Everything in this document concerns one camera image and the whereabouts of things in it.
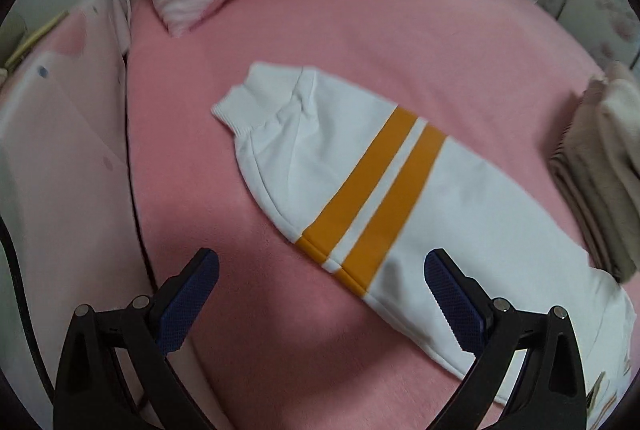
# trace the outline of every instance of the silver bolt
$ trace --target silver bolt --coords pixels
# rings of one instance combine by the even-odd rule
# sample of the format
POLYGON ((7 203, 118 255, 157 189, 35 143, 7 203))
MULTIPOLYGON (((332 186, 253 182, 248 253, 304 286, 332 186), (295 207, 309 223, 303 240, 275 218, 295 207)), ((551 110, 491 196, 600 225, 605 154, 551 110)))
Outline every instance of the silver bolt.
POLYGON ((148 296, 139 296, 131 302, 134 309, 144 309, 147 305, 149 305, 149 297, 148 296))
POLYGON ((511 309, 511 304, 504 298, 496 298, 494 300, 494 307, 503 313, 511 309))
POLYGON ((556 305, 556 307, 554 307, 554 314, 561 320, 564 320, 569 315, 566 309, 564 307, 560 307, 560 305, 556 305))
POLYGON ((74 312, 78 318, 81 318, 89 312, 89 306, 87 304, 78 305, 74 312))

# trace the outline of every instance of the ribbed cuff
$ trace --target ribbed cuff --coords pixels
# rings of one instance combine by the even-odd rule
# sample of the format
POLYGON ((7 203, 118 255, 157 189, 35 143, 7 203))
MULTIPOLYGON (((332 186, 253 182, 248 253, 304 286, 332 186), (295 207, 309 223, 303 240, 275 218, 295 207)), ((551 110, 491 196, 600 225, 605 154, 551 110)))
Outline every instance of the ribbed cuff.
POLYGON ((236 136, 262 126, 291 100, 302 67, 254 63, 244 84, 233 87, 211 112, 236 136))

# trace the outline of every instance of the white stripe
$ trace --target white stripe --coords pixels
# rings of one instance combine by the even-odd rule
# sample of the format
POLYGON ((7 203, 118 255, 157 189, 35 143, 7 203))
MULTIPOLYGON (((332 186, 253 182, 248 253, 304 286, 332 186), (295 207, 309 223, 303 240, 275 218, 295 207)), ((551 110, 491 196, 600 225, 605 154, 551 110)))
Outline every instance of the white stripe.
POLYGON ((371 217, 373 217, 373 214, 380 206, 380 203, 385 198, 386 194, 389 191, 389 188, 391 188, 394 180, 396 180, 396 177, 398 177, 402 166, 408 159, 411 150, 414 149, 415 143, 418 142, 418 138, 422 134, 425 126, 426 121, 424 119, 418 118, 412 129, 409 130, 409 134, 404 140, 404 143, 402 143, 402 146, 400 146, 400 149, 398 150, 398 152, 396 152, 394 158, 391 159, 391 162, 389 163, 386 172, 382 175, 379 183, 373 189, 369 198, 365 201, 364 205, 356 215, 356 218, 349 226, 347 232, 344 234, 342 239, 340 239, 340 242, 338 242, 338 244, 334 247, 334 250, 329 255, 329 258, 325 262, 324 266, 322 266, 327 271, 333 269, 333 271, 330 272, 335 272, 336 270, 340 269, 339 266, 344 262, 344 259, 353 249, 353 246, 360 238, 360 235, 364 231, 364 228, 367 226, 367 224, 371 220, 371 217))

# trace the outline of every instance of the mattress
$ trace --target mattress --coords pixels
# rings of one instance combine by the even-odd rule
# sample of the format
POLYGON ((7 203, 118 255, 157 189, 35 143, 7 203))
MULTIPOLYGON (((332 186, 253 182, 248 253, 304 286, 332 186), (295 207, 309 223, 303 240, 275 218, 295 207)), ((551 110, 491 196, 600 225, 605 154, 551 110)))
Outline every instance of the mattress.
MULTIPOLYGON (((210 113, 257 60, 317 66, 430 118, 578 242, 546 160, 599 69, 529 0, 230 0, 181 38, 151 0, 136 4, 128 107, 142 238, 158 281, 201 246, 220 255, 192 334, 226 414, 239 430, 424 429, 458 380, 279 235, 210 113)), ((640 281, 627 290, 638 309, 640 281)))

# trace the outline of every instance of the blue gripper pad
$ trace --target blue gripper pad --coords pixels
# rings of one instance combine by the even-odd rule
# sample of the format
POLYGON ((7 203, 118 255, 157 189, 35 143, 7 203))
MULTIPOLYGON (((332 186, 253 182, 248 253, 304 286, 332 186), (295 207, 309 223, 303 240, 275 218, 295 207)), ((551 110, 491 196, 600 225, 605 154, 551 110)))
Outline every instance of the blue gripper pad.
POLYGON ((158 345, 163 356, 180 349, 204 302, 218 282, 218 255, 207 250, 198 268, 180 288, 162 313, 159 322, 158 345))
POLYGON ((484 349, 484 318, 436 251, 431 251, 424 261, 424 280, 462 350, 477 358, 484 349))

